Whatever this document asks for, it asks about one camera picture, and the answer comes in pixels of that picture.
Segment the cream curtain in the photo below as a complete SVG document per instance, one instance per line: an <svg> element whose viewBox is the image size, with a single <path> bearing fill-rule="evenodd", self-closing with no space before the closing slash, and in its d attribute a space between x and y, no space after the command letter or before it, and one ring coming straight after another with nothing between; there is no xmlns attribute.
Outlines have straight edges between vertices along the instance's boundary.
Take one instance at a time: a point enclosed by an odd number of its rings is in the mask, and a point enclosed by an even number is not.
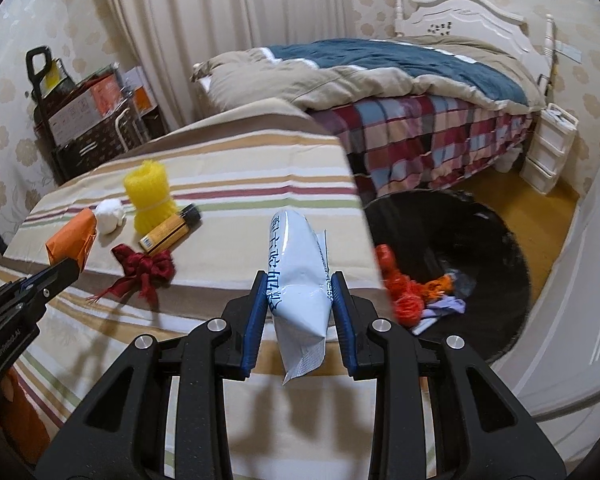
<svg viewBox="0 0 600 480"><path fill-rule="evenodd" d="M355 33L352 0L108 0L172 129L196 119L190 76L227 51Z"/></svg>

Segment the white paper ball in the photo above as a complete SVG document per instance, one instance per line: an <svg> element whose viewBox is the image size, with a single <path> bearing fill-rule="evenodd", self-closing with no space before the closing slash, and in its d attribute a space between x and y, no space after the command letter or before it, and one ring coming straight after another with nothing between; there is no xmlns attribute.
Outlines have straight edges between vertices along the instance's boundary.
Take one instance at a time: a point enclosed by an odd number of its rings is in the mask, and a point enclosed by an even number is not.
<svg viewBox="0 0 600 480"><path fill-rule="evenodd" d="M117 228L123 226L125 220L124 207L122 201L118 198L102 200L96 206L94 215L98 232L102 235L111 234Z"/></svg>

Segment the white door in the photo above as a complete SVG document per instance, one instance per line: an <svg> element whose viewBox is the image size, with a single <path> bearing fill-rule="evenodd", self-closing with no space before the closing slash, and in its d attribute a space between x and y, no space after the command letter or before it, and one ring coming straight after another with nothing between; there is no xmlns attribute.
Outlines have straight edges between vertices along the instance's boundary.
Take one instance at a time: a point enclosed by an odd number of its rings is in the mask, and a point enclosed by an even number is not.
<svg viewBox="0 0 600 480"><path fill-rule="evenodd" d="M569 466L600 437L600 170L515 347L494 370Z"/></svg>

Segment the white blue plastic package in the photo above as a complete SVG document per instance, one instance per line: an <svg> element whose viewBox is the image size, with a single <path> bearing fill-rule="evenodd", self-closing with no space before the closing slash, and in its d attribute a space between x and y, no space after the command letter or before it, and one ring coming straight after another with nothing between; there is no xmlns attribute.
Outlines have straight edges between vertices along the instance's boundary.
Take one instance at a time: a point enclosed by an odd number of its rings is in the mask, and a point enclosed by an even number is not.
<svg viewBox="0 0 600 480"><path fill-rule="evenodd" d="M298 211L282 209L271 220L266 296L284 382L317 370L325 359L332 312L327 236Z"/></svg>

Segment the orange paper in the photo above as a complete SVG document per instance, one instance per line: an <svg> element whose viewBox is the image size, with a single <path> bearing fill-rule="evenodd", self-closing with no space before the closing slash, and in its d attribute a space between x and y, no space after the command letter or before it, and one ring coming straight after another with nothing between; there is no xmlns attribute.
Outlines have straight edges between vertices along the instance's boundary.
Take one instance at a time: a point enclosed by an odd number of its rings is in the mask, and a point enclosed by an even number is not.
<svg viewBox="0 0 600 480"><path fill-rule="evenodd" d="M91 209L82 209L46 243L48 262L70 258L83 271L96 238L96 217Z"/></svg>

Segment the yellow foam net roll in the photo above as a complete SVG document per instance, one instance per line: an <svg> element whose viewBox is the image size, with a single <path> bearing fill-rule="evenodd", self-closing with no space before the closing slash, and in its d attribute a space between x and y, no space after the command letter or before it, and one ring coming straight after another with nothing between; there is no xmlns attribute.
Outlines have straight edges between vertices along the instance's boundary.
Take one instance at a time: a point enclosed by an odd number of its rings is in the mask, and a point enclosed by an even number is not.
<svg viewBox="0 0 600 480"><path fill-rule="evenodd" d="M123 178L123 186L135 208L134 229L144 236L178 210L171 196L166 167L144 160Z"/></svg>

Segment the white wooden headboard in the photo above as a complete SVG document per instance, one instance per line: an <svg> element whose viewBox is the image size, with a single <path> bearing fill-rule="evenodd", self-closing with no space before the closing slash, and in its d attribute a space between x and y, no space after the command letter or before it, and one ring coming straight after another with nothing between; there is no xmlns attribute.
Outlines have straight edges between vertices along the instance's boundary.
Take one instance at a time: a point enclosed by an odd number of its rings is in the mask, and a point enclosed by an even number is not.
<svg viewBox="0 0 600 480"><path fill-rule="evenodd" d="M554 73L555 20L545 15L543 51L526 36L527 20L489 0L411 0L415 9L405 13L408 0L394 3L396 36L461 36L490 44L508 53L530 72L545 92Z"/></svg>

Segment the dark wicker basket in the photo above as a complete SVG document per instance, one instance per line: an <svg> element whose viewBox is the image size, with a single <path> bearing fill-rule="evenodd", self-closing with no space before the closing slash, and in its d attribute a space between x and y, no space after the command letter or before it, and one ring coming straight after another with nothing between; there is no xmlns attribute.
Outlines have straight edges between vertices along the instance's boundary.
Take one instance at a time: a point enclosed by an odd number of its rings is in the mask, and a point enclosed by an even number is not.
<svg viewBox="0 0 600 480"><path fill-rule="evenodd" d="M67 182L86 174L149 140L148 131L134 110L120 107L82 136L56 148L53 156L60 180Z"/></svg>

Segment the yellow bottle black cap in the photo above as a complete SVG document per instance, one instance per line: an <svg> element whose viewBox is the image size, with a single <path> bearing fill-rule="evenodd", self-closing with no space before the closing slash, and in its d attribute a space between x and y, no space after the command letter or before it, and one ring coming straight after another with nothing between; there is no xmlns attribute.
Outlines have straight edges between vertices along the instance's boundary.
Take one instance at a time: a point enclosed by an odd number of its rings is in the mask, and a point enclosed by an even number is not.
<svg viewBox="0 0 600 480"><path fill-rule="evenodd" d="M166 218L140 239L140 248L147 255L155 255L169 249L190 231L196 229L201 220L199 209L189 204L176 214Z"/></svg>

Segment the cardboard box orange label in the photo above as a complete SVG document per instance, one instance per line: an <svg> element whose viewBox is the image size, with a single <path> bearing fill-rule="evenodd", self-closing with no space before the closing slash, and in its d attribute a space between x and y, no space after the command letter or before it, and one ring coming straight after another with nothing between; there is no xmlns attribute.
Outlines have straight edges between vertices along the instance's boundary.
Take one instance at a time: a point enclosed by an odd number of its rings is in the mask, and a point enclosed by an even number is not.
<svg viewBox="0 0 600 480"><path fill-rule="evenodd" d="M50 116L48 125L57 146L76 140L110 116L122 103L123 96L115 74L109 74Z"/></svg>

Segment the orange red plastic bag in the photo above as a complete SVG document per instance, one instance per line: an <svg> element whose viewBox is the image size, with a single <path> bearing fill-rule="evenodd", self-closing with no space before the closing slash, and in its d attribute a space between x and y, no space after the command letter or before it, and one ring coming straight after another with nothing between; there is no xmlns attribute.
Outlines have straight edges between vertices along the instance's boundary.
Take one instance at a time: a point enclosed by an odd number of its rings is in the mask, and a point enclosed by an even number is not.
<svg viewBox="0 0 600 480"><path fill-rule="evenodd" d="M387 244L376 246L375 252L393 314L399 324L414 328L425 317L427 306L452 294L454 278L450 274L420 284L399 270L396 257Z"/></svg>

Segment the dark red ribbon bow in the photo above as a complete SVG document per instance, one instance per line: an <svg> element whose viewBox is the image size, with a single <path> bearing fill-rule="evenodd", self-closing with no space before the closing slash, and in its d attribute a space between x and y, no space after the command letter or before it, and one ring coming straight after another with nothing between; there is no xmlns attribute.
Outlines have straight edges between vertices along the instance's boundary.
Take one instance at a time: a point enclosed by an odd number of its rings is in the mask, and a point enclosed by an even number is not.
<svg viewBox="0 0 600 480"><path fill-rule="evenodd" d="M157 289L169 286L176 272L170 249L146 254L136 252L128 245L119 244L111 249L111 253L122 266L123 275L114 284L88 300L96 302L107 295L124 299L138 292L140 298L152 308L158 307Z"/></svg>

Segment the white plastic drawer unit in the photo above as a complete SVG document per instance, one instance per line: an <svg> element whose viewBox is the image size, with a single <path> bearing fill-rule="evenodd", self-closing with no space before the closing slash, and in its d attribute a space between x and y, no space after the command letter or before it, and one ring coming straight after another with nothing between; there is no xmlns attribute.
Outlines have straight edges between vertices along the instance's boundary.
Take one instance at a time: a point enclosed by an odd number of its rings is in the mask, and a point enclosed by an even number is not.
<svg viewBox="0 0 600 480"><path fill-rule="evenodd" d="M536 192L547 195L555 187L576 138L578 125L576 116L555 103L542 110L520 172Z"/></svg>

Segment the lavender paper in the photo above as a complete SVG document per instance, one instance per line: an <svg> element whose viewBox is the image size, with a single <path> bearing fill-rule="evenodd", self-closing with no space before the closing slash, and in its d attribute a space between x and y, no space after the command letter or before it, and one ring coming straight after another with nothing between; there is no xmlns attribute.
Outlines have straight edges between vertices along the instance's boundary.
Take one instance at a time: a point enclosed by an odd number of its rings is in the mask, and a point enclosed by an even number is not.
<svg viewBox="0 0 600 480"><path fill-rule="evenodd" d="M422 310L422 319L442 318L450 314L464 314L466 302L455 296L442 295L437 301L426 304Z"/></svg>

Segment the black trash bin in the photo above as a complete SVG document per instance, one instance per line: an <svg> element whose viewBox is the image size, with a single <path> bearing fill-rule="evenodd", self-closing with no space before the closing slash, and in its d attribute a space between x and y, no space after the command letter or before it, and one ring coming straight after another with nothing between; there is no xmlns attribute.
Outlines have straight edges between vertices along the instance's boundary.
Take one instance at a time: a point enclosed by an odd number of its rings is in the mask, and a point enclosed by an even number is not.
<svg viewBox="0 0 600 480"><path fill-rule="evenodd" d="M528 264L514 233L469 194L411 191L364 206L376 246L388 245L402 273L426 283L451 273L466 304L420 333L462 336L487 363L513 348L531 310Z"/></svg>

